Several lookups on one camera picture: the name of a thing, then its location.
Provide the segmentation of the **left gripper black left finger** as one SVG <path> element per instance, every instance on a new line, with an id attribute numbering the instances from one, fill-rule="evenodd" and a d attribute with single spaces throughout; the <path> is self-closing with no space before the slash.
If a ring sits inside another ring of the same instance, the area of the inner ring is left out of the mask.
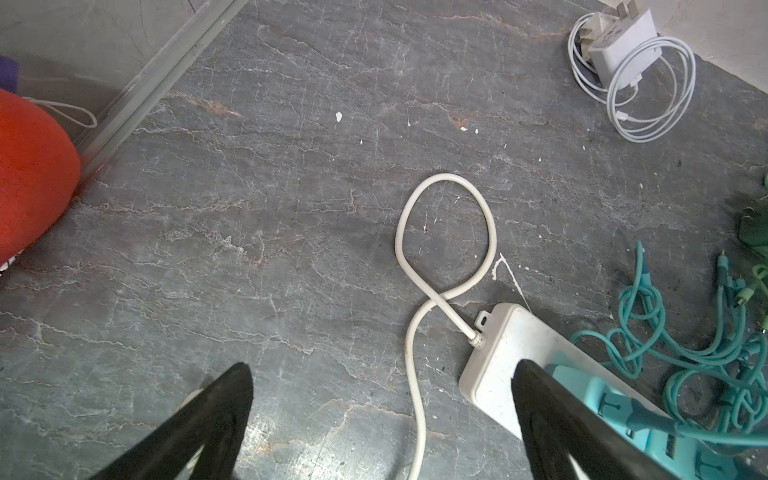
<path id="1" fill-rule="evenodd" d="M 232 477 L 253 402 L 249 366 L 238 362 L 95 479 L 174 479 L 200 456 L 192 479 Z"/>

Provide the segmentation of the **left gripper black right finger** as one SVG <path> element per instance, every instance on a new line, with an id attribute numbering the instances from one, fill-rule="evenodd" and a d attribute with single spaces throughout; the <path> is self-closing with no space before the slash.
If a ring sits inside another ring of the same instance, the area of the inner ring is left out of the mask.
<path id="1" fill-rule="evenodd" d="M 518 363 L 511 391 L 535 479 L 672 479 L 531 360 Z"/>

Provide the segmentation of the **white multicolour power strip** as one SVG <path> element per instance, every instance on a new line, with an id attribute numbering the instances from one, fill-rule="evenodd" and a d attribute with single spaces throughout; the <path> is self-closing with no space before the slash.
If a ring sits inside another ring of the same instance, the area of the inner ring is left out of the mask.
<path id="1" fill-rule="evenodd" d="M 485 342 L 471 354 L 460 377 L 460 390 L 474 406 L 522 442 L 511 379 L 520 361 L 531 360 L 545 371 L 550 364 L 565 364 L 600 377 L 624 395 L 671 419 L 678 440 L 674 458 L 653 458 L 617 433 L 670 472 L 672 479 L 737 479 L 739 469 L 729 450 L 767 444 L 766 436 L 717 435 L 676 421 L 521 305 L 498 304 L 490 312 L 481 312 L 475 326 Z"/>

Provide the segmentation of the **white charger with cable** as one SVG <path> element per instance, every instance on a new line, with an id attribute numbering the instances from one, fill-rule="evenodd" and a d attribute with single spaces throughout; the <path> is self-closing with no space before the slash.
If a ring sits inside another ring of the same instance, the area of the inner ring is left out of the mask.
<path id="1" fill-rule="evenodd" d="M 687 112 L 697 80 L 695 55 L 684 41 L 657 32 L 649 8 L 621 1 L 615 10 L 581 16 L 570 30 L 566 53 L 575 82 L 605 107 L 617 133 L 646 144 L 666 135 Z M 622 108 L 637 97 L 643 73 L 656 62 L 671 76 L 671 99 L 660 115 L 636 118 Z"/>

